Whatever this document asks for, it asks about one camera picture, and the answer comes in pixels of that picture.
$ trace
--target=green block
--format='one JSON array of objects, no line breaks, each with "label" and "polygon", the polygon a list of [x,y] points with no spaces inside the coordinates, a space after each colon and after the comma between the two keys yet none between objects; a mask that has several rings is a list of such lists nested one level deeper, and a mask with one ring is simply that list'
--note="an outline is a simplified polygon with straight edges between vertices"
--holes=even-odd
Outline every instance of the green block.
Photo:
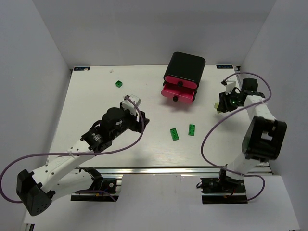
[{"label": "green block", "polygon": [[171,137],[172,137],[173,141],[179,140],[179,136],[178,136],[177,130],[175,128],[170,129],[170,132],[171,132]]},{"label": "green block", "polygon": [[194,136],[194,127],[195,127],[194,124],[190,124],[189,125],[189,130],[188,130],[188,135],[189,136]]},{"label": "green block", "polygon": [[116,82],[116,84],[115,84],[118,88],[120,88],[122,85],[123,85],[123,83],[120,81],[120,80],[118,80],[117,82]]}]

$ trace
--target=gray wall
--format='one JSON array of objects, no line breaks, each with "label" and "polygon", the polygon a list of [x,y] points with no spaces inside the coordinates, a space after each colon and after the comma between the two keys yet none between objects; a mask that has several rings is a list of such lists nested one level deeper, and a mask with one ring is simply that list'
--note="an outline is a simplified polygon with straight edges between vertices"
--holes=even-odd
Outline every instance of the gray wall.
[{"label": "gray wall", "polygon": [[275,0],[33,0],[69,65],[242,64]]},{"label": "gray wall", "polygon": [[[31,0],[0,1],[0,171],[14,159],[49,150],[69,82],[69,69]],[[11,198],[19,171],[44,159],[16,164],[2,183]],[[0,197],[0,230],[19,230],[21,204]]]},{"label": "gray wall", "polygon": [[[281,154],[271,166],[282,175],[304,231],[308,230],[307,12],[306,0],[277,0],[241,69],[266,78],[273,90],[269,108],[288,125]],[[267,93],[262,84],[259,90]]]}]

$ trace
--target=purple cable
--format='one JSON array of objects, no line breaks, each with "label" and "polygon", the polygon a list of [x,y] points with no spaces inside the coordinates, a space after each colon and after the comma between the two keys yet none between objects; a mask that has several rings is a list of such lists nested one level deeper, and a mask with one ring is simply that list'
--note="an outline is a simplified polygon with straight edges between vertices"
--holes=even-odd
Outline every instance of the purple cable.
[{"label": "purple cable", "polygon": [[248,106],[246,106],[246,107],[242,107],[242,108],[240,108],[240,109],[238,109],[238,110],[236,110],[236,111],[233,111],[233,112],[231,112],[229,115],[227,115],[226,117],[224,117],[222,120],[220,120],[218,123],[216,123],[216,124],[211,128],[211,130],[207,133],[207,135],[205,136],[205,138],[204,138],[204,140],[203,140],[203,142],[202,142],[202,144],[201,144],[201,156],[202,156],[202,158],[203,158],[205,161],[207,161],[210,165],[212,165],[212,166],[214,166],[214,167],[217,167],[217,168],[220,168],[220,169],[224,169],[224,170],[226,170],[227,172],[231,172],[231,173],[234,173],[234,174],[237,174],[237,175],[240,175],[240,176],[244,176],[244,177],[259,177],[259,178],[261,178],[262,181],[263,181],[263,186],[262,186],[261,190],[260,190],[255,196],[253,196],[253,197],[247,199],[247,201],[251,201],[251,200],[257,198],[258,196],[260,196],[260,194],[263,192],[263,190],[264,190],[264,188],[265,188],[265,180],[264,180],[264,178],[261,177],[260,175],[245,175],[245,174],[240,173],[240,172],[236,172],[236,171],[232,171],[232,170],[229,170],[229,169],[225,169],[224,166],[219,166],[219,165],[216,165],[216,164],[214,164],[213,162],[209,161],[209,160],[205,157],[205,155],[204,155],[204,153],[203,153],[204,144],[205,144],[207,138],[210,136],[210,134],[215,130],[215,128],[217,128],[220,124],[222,124],[224,121],[226,121],[228,118],[230,118],[230,117],[233,116],[234,114],[236,114],[236,113],[238,113],[238,112],[240,112],[240,111],[246,110],[246,109],[248,109],[248,108],[250,108],[250,107],[253,107],[253,106],[256,106],[256,105],[265,103],[265,102],[267,102],[268,100],[270,100],[270,98],[271,98],[272,92],[271,92],[271,88],[270,88],[268,82],[267,82],[264,78],[262,78],[261,76],[259,76],[259,75],[257,75],[257,74],[254,74],[254,73],[251,73],[251,72],[238,72],[238,73],[234,73],[234,74],[232,74],[232,75],[229,75],[229,76],[226,77],[223,81],[226,81],[226,80],[229,79],[230,77],[232,77],[232,76],[234,76],[234,75],[237,75],[237,74],[249,74],[249,75],[253,75],[253,76],[256,76],[256,77],[260,78],[260,79],[266,84],[266,86],[267,86],[268,89],[269,89],[269,97],[266,98],[264,101],[257,102],[257,103],[252,103],[251,105],[248,105]]},{"label": "purple cable", "polygon": [[[129,146],[127,147],[124,147],[124,148],[120,148],[118,150],[114,150],[114,151],[110,151],[110,152],[104,152],[104,153],[71,153],[71,154],[75,154],[75,155],[106,155],[106,154],[113,154],[113,153],[118,153],[118,152],[121,152],[121,151],[124,151],[128,148],[131,148],[132,146],[134,146],[135,144],[137,144],[140,139],[142,138],[143,136],[143,133],[144,133],[144,120],[143,120],[143,117],[141,115],[141,112],[138,108],[138,106],[128,97],[128,96],[125,96],[125,99],[128,100],[132,105],[134,105],[134,107],[136,108],[138,114],[139,114],[139,118],[141,120],[141,133],[140,133],[140,136],[138,137],[138,139],[130,144]],[[49,156],[49,155],[62,155],[62,156],[68,156],[70,155],[69,153],[39,153],[39,154],[31,154],[31,155],[25,155],[25,156],[22,156],[22,157],[19,157],[18,159],[12,161],[11,163],[9,163],[7,165],[7,167],[5,167],[5,169],[1,172],[0,174],[0,194],[1,196],[7,200],[8,202],[11,202],[11,203],[16,203],[16,204],[21,204],[22,201],[16,201],[16,200],[12,200],[11,198],[7,197],[3,191],[3,188],[2,188],[2,179],[3,179],[3,176],[5,174],[5,172],[15,163],[17,163],[18,161],[21,161],[21,160],[24,160],[24,159],[27,159],[27,158],[31,158],[31,157],[36,157],[36,156]]]},{"label": "purple cable", "polygon": [[104,191],[104,190],[79,190],[75,193],[104,193],[106,195],[108,195],[114,202],[116,202],[116,199],[108,192]]}]

